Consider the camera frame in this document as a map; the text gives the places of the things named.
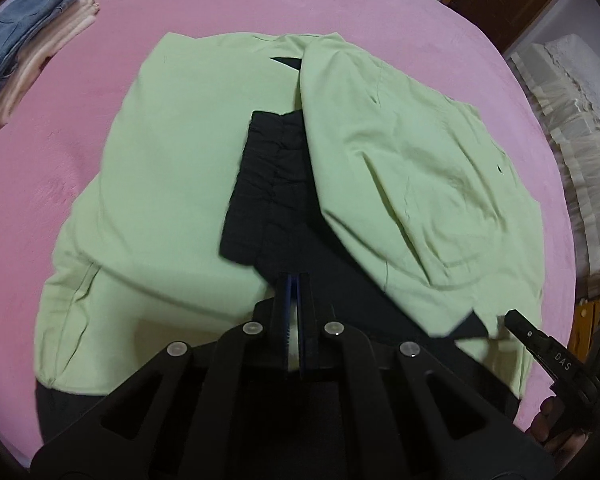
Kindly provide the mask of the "person's right hand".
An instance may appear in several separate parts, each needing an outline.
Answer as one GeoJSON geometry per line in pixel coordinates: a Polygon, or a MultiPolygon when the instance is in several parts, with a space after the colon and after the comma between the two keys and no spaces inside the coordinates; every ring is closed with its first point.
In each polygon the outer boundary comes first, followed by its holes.
{"type": "Polygon", "coordinates": [[[591,437],[587,432],[562,426],[565,410],[557,396],[546,398],[524,432],[552,458],[556,472],[564,470],[591,437]]]}

